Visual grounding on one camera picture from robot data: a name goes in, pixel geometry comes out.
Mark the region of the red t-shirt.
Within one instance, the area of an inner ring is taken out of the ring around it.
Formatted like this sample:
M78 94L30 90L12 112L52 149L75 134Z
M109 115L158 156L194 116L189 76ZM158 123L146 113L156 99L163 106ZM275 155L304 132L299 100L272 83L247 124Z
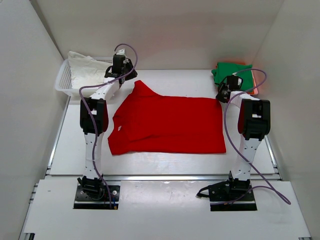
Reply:
M213 98L165 96L141 80L113 116L112 155L132 152L224 154L223 112Z

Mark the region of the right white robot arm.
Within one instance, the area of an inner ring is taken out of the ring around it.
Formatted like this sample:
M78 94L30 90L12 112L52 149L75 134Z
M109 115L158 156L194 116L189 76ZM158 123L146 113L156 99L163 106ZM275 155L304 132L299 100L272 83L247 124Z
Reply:
M271 103L250 94L240 94L243 79L236 75L226 76L218 85L216 99L239 108L237 130L240 145L234 166L221 191L228 201L246 194L251 187L251 170L256 151L271 129Z

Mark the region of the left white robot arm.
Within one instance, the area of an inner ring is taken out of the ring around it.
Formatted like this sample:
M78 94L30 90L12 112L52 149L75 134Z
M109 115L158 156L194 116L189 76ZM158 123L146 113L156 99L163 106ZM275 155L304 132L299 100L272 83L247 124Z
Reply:
M109 126L107 101L125 81L137 76L132 61L124 53L116 53L112 65L106 69L104 83L97 86L97 90L89 97L82 95L83 87L79 91L80 127L85 139L85 169L78 183L82 191L94 201L111 195L100 173L102 140Z

